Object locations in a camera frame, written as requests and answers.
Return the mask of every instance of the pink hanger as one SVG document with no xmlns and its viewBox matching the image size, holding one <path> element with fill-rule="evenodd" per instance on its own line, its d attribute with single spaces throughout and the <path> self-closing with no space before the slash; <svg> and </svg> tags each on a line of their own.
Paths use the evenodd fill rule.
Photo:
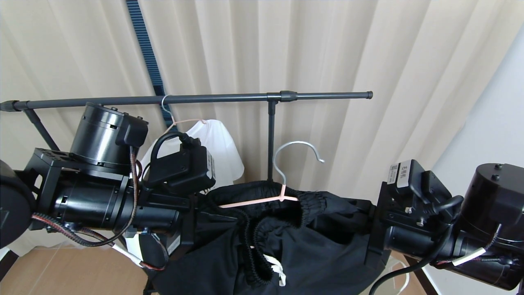
<svg viewBox="0 0 524 295">
<path fill-rule="evenodd" d="M 281 147 L 279 147 L 277 149 L 277 151 L 275 152 L 275 155 L 273 156 L 273 166 L 275 167 L 275 169 L 277 170 L 277 172 L 282 175 L 282 189 L 280 190 L 280 195 L 276 196 L 276 197 L 269 197 L 269 198 L 262 198 L 262 199 L 256 199 L 256 200 L 252 200 L 252 201 L 245 201 L 245 202 L 238 202 L 238 203 L 232 203 L 232 204 L 226 204 L 226 205 L 221 205 L 219 206 L 220 208 L 233 208 L 233 207 L 240 207 L 240 206 L 246 206 L 246 205 L 251 205 L 251 204 L 260 204 L 260 203 L 266 203 L 266 202 L 271 202 L 271 201 L 281 201 L 283 202 L 284 200 L 289 200 L 289 201 L 298 201 L 297 198 L 295 197 L 290 197 L 290 196 L 286 196 L 284 195 L 286 193 L 286 182 L 287 182 L 287 178 L 286 176 L 284 175 L 284 173 L 282 172 L 282 170 L 280 170 L 277 166 L 277 163 L 276 163 L 276 158 L 277 158 L 277 155 L 278 153 L 285 147 L 289 146 L 289 145 L 292 145 L 292 144 L 296 144 L 296 143 L 300 143 L 300 144 L 305 144 L 307 146 L 309 146 L 310 148 L 313 149 L 313 152 L 315 152 L 315 156 L 316 156 L 316 159 L 321 162 L 321 163 L 324 163 L 325 161 L 323 159 L 320 158 L 320 155 L 319 155 L 319 152 L 316 150 L 316 148 L 309 142 L 306 142 L 306 141 L 291 141 L 291 142 L 288 142 L 284 145 L 282 145 Z"/>
<path fill-rule="evenodd" d="M 207 124 L 207 122 L 206 122 L 204 119 L 189 119 L 189 120 L 182 120 L 182 121 L 178 121 L 178 122 L 175 121 L 175 120 L 174 120 L 173 113 L 171 113 L 170 111 L 168 111 L 168 110 L 166 109 L 166 107 L 163 106 L 163 101 L 164 101 L 164 99 L 166 99 L 166 97 L 168 97 L 168 96 L 169 96 L 169 95 L 166 95 L 166 96 L 164 96 L 164 97 L 162 98 L 162 101 L 161 101 L 160 105 L 162 106 L 162 109 L 166 111 L 166 113 L 169 113 L 169 114 L 171 115 L 171 119 L 172 119 L 172 121 L 173 121 L 173 124 L 171 124 L 171 126 L 168 127 L 168 128 L 164 131 L 164 133 L 163 133 L 162 135 L 168 133 L 169 130 L 171 130 L 171 128 L 173 128 L 173 126 L 176 126 L 176 125 L 177 125 L 177 123 L 184 123 L 184 122 L 191 122 L 191 121 L 202 121 L 202 123 Z"/>
</svg>

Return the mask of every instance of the baseboard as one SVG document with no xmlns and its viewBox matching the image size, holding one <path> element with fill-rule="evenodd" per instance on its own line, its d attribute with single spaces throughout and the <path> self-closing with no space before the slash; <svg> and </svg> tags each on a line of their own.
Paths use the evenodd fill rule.
<svg viewBox="0 0 524 295">
<path fill-rule="evenodd" d="M 404 255 L 404 257 L 406 258 L 406 261 L 408 262 L 410 266 L 413 266 L 418 262 L 409 256 Z M 417 277 L 417 279 L 419 280 L 420 284 L 422 285 L 422 288 L 424 289 L 427 295 L 439 295 L 439 293 L 437 292 L 437 290 L 431 283 L 430 279 L 428 278 L 428 276 L 425 274 L 425 272 L 422 269 L 414 271 L 414 274 Z"/>
<path fill-rule="evenodd" d="M 7 272 L 11 269 L 13 264 L 15 264 L 16 259 L 18 259 L 18 255 L 9 250 L 9 252 L 7 252 L 0 260 L 0 281 L 4 279 Z"/>
</svg>

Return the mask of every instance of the curtain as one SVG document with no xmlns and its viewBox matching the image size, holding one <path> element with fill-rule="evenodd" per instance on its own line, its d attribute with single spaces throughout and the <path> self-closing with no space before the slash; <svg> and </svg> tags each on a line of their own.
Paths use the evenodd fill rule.
<svg viewBox="0 0 524 295">
<path fill-rule="evenodd" d="M 372 90 L 371 100 L 279 103 L 275 137 L 275 148 L 311 142 L 326 160 L 284 149 L 290 187 L 372 201 L 390 164 L 432 167 L 524 22 L 523 1 L 139 3 L 167 94 Z M 154 95 L 124 1 L 1 1 L 0 34 L 2 101 Z M 177 120 L 223 121 L 244 180 L 266 178 L 267 103 L 171 107 Z M 149 121 L 143 151 L 165 129 L 157 106 L 118 108 Z M 63 150 L 82 112 L 37 110 Z M 0 123 L 13 168 L 47 147 L 23 114 Z"/>
</svg>

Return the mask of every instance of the brown tile floor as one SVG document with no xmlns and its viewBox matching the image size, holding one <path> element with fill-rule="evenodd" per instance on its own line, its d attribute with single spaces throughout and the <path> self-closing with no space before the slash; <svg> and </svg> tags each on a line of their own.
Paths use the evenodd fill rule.
<svg viewBox="0 0 524 295">
<path fill-rule="evenodd" d="M 0 294 L 140 295 L 146 279 L 140 268 L 110 248 L 35 248 L 20 257 L 0 282 Z M 419 294 L 424 291 L 411 275 L 402 295 Z"/>
</svg>

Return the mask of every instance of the screw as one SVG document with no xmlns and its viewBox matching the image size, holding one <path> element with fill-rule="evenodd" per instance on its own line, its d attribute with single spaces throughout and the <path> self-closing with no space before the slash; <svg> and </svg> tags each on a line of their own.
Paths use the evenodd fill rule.
<svg viewBox="0 0 524 295">
<path fill-rule="evenodd" d="M 420 217 L 419 221 L 417 221 L 417 225 L 420 226 L 420 227 L 424 226 L 424 223 L 425 223 L 425 220 L 422 217 Z"/>
</svg>

